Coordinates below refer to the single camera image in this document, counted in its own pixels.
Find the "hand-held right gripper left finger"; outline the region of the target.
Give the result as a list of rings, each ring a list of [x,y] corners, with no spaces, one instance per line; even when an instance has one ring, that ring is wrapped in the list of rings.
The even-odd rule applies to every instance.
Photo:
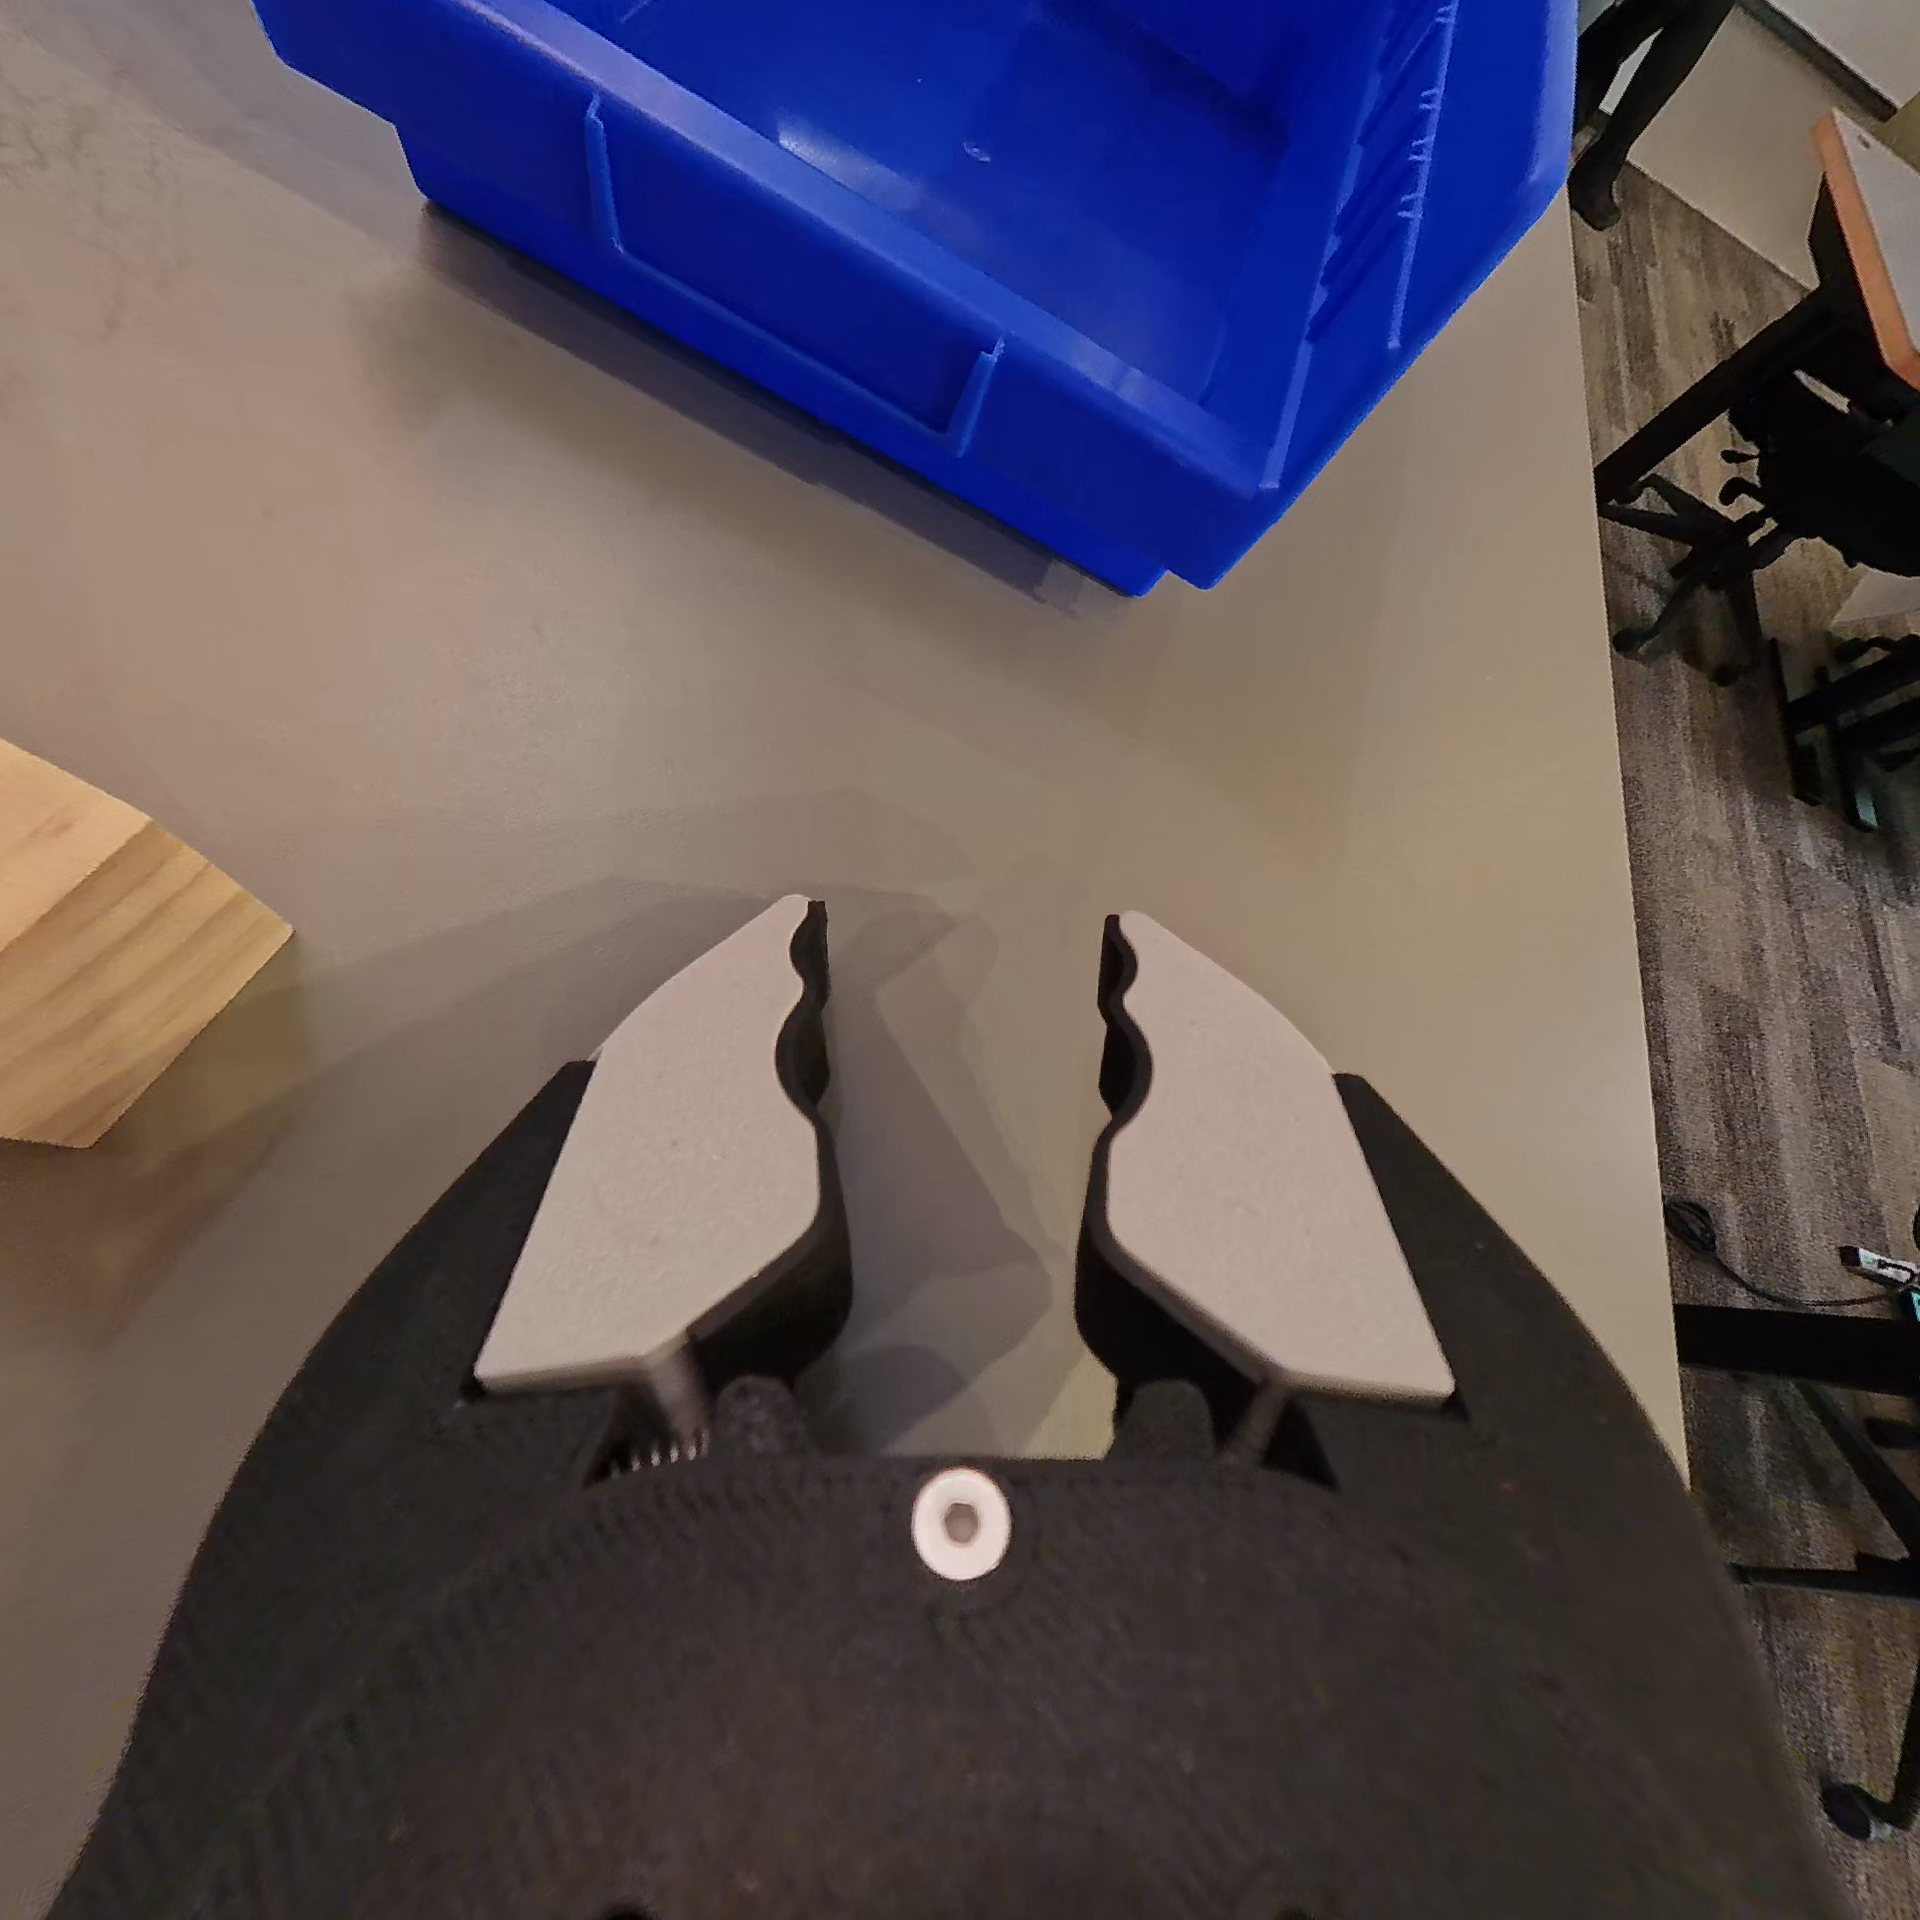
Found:
[[[654,1451],[707,1451],[743,1376],[794,1384],[849,1324],[826,1117],[827,907],[782,897],[594,1052],[474,1364],[491,1397],[638,1395]]]

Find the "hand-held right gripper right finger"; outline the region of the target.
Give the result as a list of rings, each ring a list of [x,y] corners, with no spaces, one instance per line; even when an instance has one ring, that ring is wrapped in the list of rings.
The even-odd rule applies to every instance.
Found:
[[[1441,1411],[1457,1371],[1335,1071],[1279,1007],[1138,909],[1102,929],[1106,1121],[1072,1314],[1124,1413],[1192,1386],[1270,1451],[1299,1399]]]

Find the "wooden cube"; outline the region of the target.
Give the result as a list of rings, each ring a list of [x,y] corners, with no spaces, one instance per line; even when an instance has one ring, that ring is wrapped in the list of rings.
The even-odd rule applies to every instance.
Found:
[[[3,745],[3,1139],[96,1146],[294,939],[204,852]]]

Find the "blue plastic bin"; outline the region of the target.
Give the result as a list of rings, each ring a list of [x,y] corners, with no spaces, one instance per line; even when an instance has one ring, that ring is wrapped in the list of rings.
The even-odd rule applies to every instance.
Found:
[[[262,2],[420,193],[1121,593],[1214,587],[1555,201],[1562,2]]]

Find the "grey desk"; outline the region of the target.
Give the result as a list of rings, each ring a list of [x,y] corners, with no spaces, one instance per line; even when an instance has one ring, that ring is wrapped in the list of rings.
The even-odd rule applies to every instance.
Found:
[[[6,5],[6,739],[295,939],[6,1151],[6,1912],[238,1459],[564,1061],[827,904],[858,1451],[1088,1451],[1102,921],[1366,1074],[1682,1405],[1553,209],[1212,593],[1124,600],[427,211],[249,5]]]

